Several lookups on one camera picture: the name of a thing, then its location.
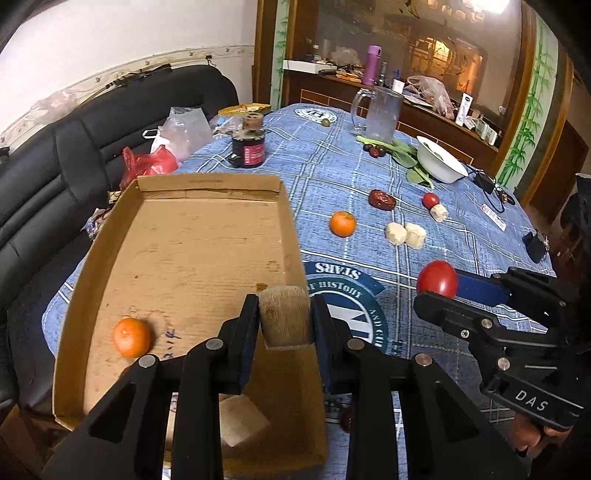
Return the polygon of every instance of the white plastic bag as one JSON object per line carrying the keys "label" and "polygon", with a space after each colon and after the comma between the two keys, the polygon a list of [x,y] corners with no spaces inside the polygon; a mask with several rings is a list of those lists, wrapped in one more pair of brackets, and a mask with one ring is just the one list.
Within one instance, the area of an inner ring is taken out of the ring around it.
{"label": "white plastic bag", "polygon": [[242,130],[242,119],[242,115],[216,115],[209,122],[213,137],[217,140],[218,138],[232,135],[235,131]]}
{"label": "white plastic bag", "polygon": [[52,93],[49,97],[39,100],[31,107],[31,113],[41,125],[49,125],[65,117],[78,106],[78,98],[71,90],[65,89]]}
{"label": "white plastic bag", "polygon": [[164,125],[158,127],[155,136],[149,136],[146,130],[144,138],[153,138],[150,153],[164,145],[181,162],[201,147],[213,141],[205,114],[200,108],[171,107]]}
{"label": "white plastic bag", "polygon": [[423,97],[433,97],[433,109],[446,118],[454,118],[452,101],[449,99],[445,85],[433,77],[414,75],[407,82],[416,87]]}

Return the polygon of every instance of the human hand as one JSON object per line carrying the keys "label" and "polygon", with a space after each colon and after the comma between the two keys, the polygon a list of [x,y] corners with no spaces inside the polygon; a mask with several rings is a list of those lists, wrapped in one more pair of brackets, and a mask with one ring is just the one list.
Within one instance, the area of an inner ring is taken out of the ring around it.
{"label": "human hand", "polygon": [[544,427],[544,433],[548,439],[541,442],[542,433],[538,427],[527,417],[516,413],[509,437],[520,452],[528,449],[528,455],[537,456],[549,443],[562,445],[569,436],[570,429],[566,432],[558,432],[550,427]]}

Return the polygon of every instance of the glass mug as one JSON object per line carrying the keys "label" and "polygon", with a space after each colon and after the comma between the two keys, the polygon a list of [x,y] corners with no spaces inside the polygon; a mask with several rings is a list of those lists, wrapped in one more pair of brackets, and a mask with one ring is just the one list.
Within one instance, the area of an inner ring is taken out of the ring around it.
{"label": "glass mug", "polygon": [[[363,97],[371,98],[365,122],[362,122],[363,119],[357,116],[357,108]],[[373,90],[362,88],[357,92],[353,104],[351,104],[353,126],[358,131],[365,130],[364,137],[388,144],[392,143],[403,103],[403,95],[388,88],[374,87]]]}

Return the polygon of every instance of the cardboard box tray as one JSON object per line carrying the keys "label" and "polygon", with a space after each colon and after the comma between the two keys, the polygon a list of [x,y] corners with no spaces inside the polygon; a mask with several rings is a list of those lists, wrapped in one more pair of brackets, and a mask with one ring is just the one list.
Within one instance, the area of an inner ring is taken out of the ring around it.
{"label": "cardboard box tray", "polygon": [[[278,177],[141,177],[120,198],[90,249],[66,315],[53,411],[74,429],[132,362],[112,343],[125,316],[154,331],[151,353],[184,355],[236,317],[246,294],[306,277]],[[229,476],[266,476],[326,458],[322,385],[313,347],[268,350],[259,336],[245,394],[271,426],[225,450]],[[168,445],[174,415],[169,421]]]}

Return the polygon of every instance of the tomato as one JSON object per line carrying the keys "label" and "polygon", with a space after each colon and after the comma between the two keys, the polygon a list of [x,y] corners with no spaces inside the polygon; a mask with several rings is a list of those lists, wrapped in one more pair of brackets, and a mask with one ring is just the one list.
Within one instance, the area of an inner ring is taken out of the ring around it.
{"label": "tomato", "polygon": [[427,210],[431,210],[439,203],[439,197],[434,193],[426,193],[423,195],[423,205]]}
{"label": "tomato", "polygon": [[457,273],[453,267],[443,260],[435,260],[427,264],[417,278],[417,293],[432,291],[449,299],[457,293]]}

